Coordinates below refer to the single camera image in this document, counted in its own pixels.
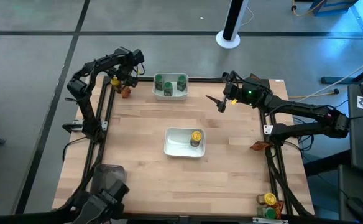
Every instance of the white stand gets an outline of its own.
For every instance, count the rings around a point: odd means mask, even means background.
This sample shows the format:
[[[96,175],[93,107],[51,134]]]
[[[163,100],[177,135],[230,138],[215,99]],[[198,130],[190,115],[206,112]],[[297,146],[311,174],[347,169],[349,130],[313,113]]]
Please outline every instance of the white stand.
[[[217,43],[225,49],[233,49],[241,42],[238,29],[244,18],[249,0],[231,0],[223,31],[216,35]]]

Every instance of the white container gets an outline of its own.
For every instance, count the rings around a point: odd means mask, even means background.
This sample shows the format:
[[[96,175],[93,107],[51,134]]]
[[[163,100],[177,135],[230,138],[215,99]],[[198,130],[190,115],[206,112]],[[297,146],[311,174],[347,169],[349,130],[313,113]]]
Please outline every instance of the white container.
[[[155,88],[155,77],[157,75],[161,75],[163,78],[163,83],[170,82],[172,84],[173,88],[173,94],[172,96],[165,96],[163,94],[163,91],[157,90]],[[179,91],[177,89],[177,78],[180,75],[186,76],[186,88],[183,91]],[[182,74],[182,73],[156,73],[154,75],[154,81],[152,82],[152,93],[155,95],[157,100],[173,100],[173,101],[182,101],[187,99],[188,95],[188,75]]]
[[[196,147],[190,144],[191,134],[194,131],[202,134],[202,140]],[[201,158],[205,155],[205,132],[194,128],[168,128],[163,151],[171,157]]]

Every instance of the gray floor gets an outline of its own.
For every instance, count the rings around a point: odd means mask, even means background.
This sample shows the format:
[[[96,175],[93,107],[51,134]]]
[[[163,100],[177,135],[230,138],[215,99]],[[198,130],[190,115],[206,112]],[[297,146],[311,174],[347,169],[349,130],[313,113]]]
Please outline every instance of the gray floor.
[[[84,1],[0,1],[0,30],[74,31]],[[227,0],[91,0],[82,31],[219,31],[227,13]],[[299,3],[303,12],[310,4]],[[349,11],[340,16],[295,17],[290,1],[251,0],[248,32],[361,32]],[[363,0],[357,3],[363,19]],[[13,211],[32,152],[40,134],[53,91],[61,74],[71,36],[0,36],[0,214]],[[246,77],[284,79],[290,96],[312,93],[323,85],[322,76],[345,76],[363,64],[363,38],[242,37],[233,50],[224,50],[213,36],[91,36],[79,37],[67,80],[85,62],[123,46],[139,48],[145,55],[146,75],[182,72],[191,77],[219,77],[236,70]],[[338,105],[346,91],[336,96],[310,98],[307,103]],[[77,107],[66,102],[65,86],[58,103],[42,162],[26,212],[49,211],[62,169],[62,149]],[[347,104],[340,107],[347,113]],[[349,148],[349,139],[316,136],[311,159]],[[332,179],[334,174],[325,174]],[[318,214],[334,217],[337,203],[329,185],[309,178]]]

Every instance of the yellow lid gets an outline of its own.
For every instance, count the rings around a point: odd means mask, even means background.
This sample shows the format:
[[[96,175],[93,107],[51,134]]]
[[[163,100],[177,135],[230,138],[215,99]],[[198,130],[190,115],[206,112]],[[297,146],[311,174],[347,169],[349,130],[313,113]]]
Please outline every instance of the yellow lid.
[[[275,203],[277,202],[277,198],[273,193],[266,193],[264,194],[264,202],[267,205],[275,205]]]
[[[191,135],[191,138],[194,141],[200,141],[202,139],[202,134],[199,131],[194,131],[193,134]]]
[[[118,86],[121,82],[117,78],[111,79],[111,85]]]

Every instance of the wooden table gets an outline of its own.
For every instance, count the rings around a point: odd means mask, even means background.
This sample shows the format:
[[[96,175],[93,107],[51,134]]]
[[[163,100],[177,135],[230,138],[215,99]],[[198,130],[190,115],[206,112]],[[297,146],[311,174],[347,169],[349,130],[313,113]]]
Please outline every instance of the wooden table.
[[[98,77],[91,97],[93,107],[98,104],[102,79]],[[270,80],[270,87],[275,95],[288,99],[283,80]],[[130,98],[116,95],[103,164],[121,165],[127,172],[130,192],[123,200],[125,213],[256,215],[256,195],[270,191],[264,151],[250,149],[263,140],[259,111],[238,103],[219,113],[205,95],[222,98],[223,89],[223,83],[190,83],[186,101],[157,101],[152,83],[139,82]],[[277,114],[276,119],[293,124],[287,114]],[[169,127],[204,129],[204,157],[166,156],[163,145]],[[73,133],[70,140],[82,136]],[[297,144],[296,139],[289,141]],[[80,183],[88,144],[85,140],[68,147],[53,208],[63,205]],[[288,145],[282,152],[289,187],[314,213],[300,152]]]

